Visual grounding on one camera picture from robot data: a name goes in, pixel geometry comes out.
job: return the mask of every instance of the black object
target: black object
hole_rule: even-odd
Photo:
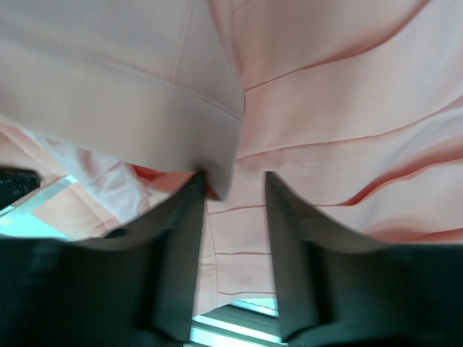
[[[461,246],[386,244],[332,221],[266,175],[283,342],[463,346]]]
[[[0,210],[41,186],[34,171],[0,168]]]
[[[0,239],[0,346],[190,341],[205,177],[105,239]]]

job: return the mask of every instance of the stitched seam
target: stitched seam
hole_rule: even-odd
[[[188,2],[187,16],[185,17],[185,21],[183,23],[182,40],[180,41],[179,51],[177,52],[177,57],[175,59],[175,65],[174,65],[174,70],[172,71],[171,82],[173,82],[175,80],[175,78],[177,77],[177,70],[179,68],[180,58],[182,57],[182,53],[183,53],[183,46],[184,46],[184,43],[185,43],[185,37],[187,36],[187,28],[188,28],[188,25],[190,23],[190,17],[191,17],[191,11],[192,11],[192,3],[193,3],[192,0],[190,0]]]
[[[250,153],[243,155],[242,157],[236,158],[235,161],[242,160],[248,157],[252,157],[254,155],[261,155],[261,154],[266,154],[266,153],[271,153],[271,152],[276,152],[279,150],[287,150],[287,149],[292,149],[292,148],[298,148],[298,147],[309,147],[309,146],[319,146],[319,145],[335,145],[337,143],[343,143],[343,142],[353,142],[353,141],[358,141],[358,140],[367,140],[367,139],[374,139],[376,137],[382,137],[385,135],[389,135],[394,132],[400,132],[402,130],[405,130],[410,127],[414,127],[415,125],[418,125],[421,122],[427,121],[429,119],[432,119],[434,117],[439,116],[442,114],[442,112],[447,111],[447,108],[451,107],[453,104],[456,102],[460,101],[460,99],[463,98],[463,95],[460,95],[456,100],[452,101],[450,104],[445,105],[443,108],[438,109],[437,111],[434,111],[427,116],[424,116],[420,119],[417,119],[416,121],[413,121],[412,123],[405,124],[401,127],[388,130],[387,132],[382,132],[380,134],[373,134],[373,135],[365,135],[365,136],[359,136],[359,137],[352,137],[349,139],[341,139],[341,140],[334,140],[334,141],[325,141],[325,142],[311,142],[311,143],[302,143],[300,145],[290,145],[290,146],[284,146],[284,147],[279,147],[279,148],[274,148],[271,150],[263,150],[262,152],[256,152],[256,153]]]
[[[225,108],[222,105],[219,105],[219,104],[213,102],[212,100],[207,99],[204,95],[196,93],[196,92],[194,92],[194,91],[192,91],[192,90],[190,90],[190,89],[188,89],[186,87],[182,87],[180,85],[172,84],[169,81],[165,81],[165,80],[161,79],[160,77],[154,76],[151,72],[141,71],[141,68],[139,68],[139,67],[133,67],[133,66],[130,66],[129,64],[127,64],[127,63],[123,63],[123,62],[120,62],[120,61],[114,61],[113,59],[110,59],[107,56],[104,56],[104,57],[97,56],[97,55],[102,55],[103,56],[103,54],[97,53],[95,51],[85,50],[84,48],[78,48],[78,47],[74,47],[74,46],[71,46],[71,45],[66,46],[63,43],[61,43],[61,42],[59,42],[57,40],[54,40],[52,38],[47,38],[47,37],[42,36],[40,34],[30,32],[27,28],[23,28],[23,27],[16,28],[11,23],[6,23],[4,18],[1,18],[1,17],[0,17],[0,23],[2,25],[4,25],[5,27],[9,27],[11,30],[13,30],[12,34],[19,36],[22,39],[21,41],[23,43],[29,45],[29,46],[34,46],[37,49],[41,49],[41,50],[47,51],[47,52],[52,51],[53,49],[55,49],[57,51],[61,51],[62,53],[66,53],[69,56],[73,56],[75,58],[79,58],[79,59],[82,59],[82,60],[86,59],[87,61],[90,61],[90,62],[91,61],[96,61],[99,64],[104,65],[105,67],[111,67],[111,68],[115,69],[118,72],[121,72],[123,74],[129,75],[129,76],[132,76],[132,77],[136,77],[139,80],[144,80],[144,81],[147,81],[147,82],[151,82],[151,83],[153,83],[155,85],[159,85],[162,88],[172,89],[173,91],[176,91],[178,93],[188,95],[191,98],[194,98],[196,100],[207,103],[207,104],[209,104],[209,105],[211,105],[211,106],[213,106],[213,107],[227,113],[228,115],[232,116],[234,119],[236,119],[239,122],[242,121],[241,117],[238,116],[236,113],[234,113],[233,111]],[[28,39],[28,36],[29,36],[29,38],[36,38],[37,40],[41,41],[41,45],[39,43],[35,42],[35,41],[26,43],[25,41]]]
[[[216,269],[216,304],[214,305],[215,307],[217,307],[217,304],[218,304],[218,273],[217,273],[217,255],[216,255],[216,245],[214,243],[214,237],[213,237],[213,234],[212,234],[212,224],[211,224],[211,220],[209,218],[209,207],[208,207],[208,203],[206,202],[205,204],[205,216],[207,218],[207,222],[209,223],[209,227],[211,229],[211,241],[212,241],[212,249],[213,249],[213,252],[214,252],[214,262],[216,262],[216,266],[215,266],[215,269]]]

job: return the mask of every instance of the pink garment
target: pink garment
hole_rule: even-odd
[[[463,1],[18,2],[0,164],[72,174],[35,215],[73,237],[208,169],[197,313],[273,295],[264,171],[379,239],[463,239]]]

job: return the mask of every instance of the pink dress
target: pink dress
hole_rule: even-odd
[[[197,313],[273,296],[264,171],[379,239],[459,242],[462,23],[460,0],[0,0],[0,165],[73,175],[33,212],[73,238],[205,168]]]

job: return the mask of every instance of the pink cloth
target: pink cloth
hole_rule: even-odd
[[[264,171],[379,239],[463,239],[463,1],[54,2],[0,0],[8,162],[76,177],[35,214],[74,237],[207,168],[197,313],[273,295]]]

